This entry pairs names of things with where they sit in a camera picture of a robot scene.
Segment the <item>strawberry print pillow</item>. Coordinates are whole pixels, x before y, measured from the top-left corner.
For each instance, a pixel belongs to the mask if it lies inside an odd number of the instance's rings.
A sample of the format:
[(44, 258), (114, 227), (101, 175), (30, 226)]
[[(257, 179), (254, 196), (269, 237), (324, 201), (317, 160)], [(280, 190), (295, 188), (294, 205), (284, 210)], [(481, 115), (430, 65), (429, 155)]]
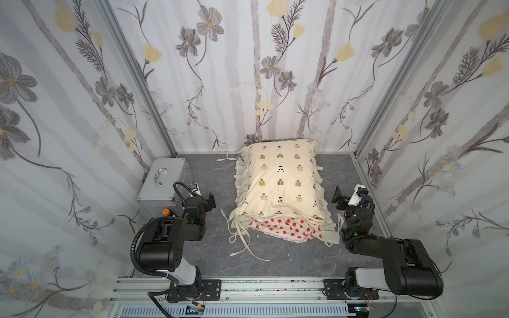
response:
[(285, 241), (303, 243), (313, 239), (324, 240), (322, 228), (301, 218), (268, 217), (254, 218), (249, 228)]

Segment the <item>cream bear print pillow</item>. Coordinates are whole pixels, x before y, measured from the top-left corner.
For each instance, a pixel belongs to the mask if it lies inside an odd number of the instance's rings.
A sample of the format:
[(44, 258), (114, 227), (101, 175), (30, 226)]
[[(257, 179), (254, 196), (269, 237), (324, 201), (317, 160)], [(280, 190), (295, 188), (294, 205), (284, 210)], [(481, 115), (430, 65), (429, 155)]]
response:
[(326, 246), (338, 245), (343, 217), (332, 219), (316, 163), (318, 144), (310, 139), (254, 143), (236, 159), (237, 207), (226, 216), (229, 242), (250, 251), (254, 218), (301, 218), (322, 228)]

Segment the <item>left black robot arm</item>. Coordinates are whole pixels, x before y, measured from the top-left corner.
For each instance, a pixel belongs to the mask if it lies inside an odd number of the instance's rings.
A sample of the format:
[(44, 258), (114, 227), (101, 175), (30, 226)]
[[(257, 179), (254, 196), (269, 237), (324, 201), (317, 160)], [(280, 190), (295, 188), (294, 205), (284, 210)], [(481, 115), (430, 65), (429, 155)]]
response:
[(164, 292), (170, 303), (199, 299), (204, 295), (201, 272), (185, 260), (183, 251), (185, 242), (203, 239), (206, 213), (214, 208), (216, 201), (212, 193), (206, 198), (190, 196), (182, 217), (163, 216), (150, 220), (131, 243), (131, 262), (137, 271), (170, 281), (169, 290)]

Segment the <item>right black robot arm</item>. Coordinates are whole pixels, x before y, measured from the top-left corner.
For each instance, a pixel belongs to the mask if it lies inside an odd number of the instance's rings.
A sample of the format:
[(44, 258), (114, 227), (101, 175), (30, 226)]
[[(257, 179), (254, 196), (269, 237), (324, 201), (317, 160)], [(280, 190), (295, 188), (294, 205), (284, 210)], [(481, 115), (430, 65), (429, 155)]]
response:
[(440, 269), (421, 241), (371, 233), (376, 205), (366, 187), (357, 185), (351, 196), (344, 196), (337, 186), (331, 202), (344, 212), (340, 235), (345, 248), (352, 254), (382, 261), (380, 268), (348, 269), (343, 281), (347, 297), (357, 299), (380, 290), (420, 300), (436, 299), (443, 294)]

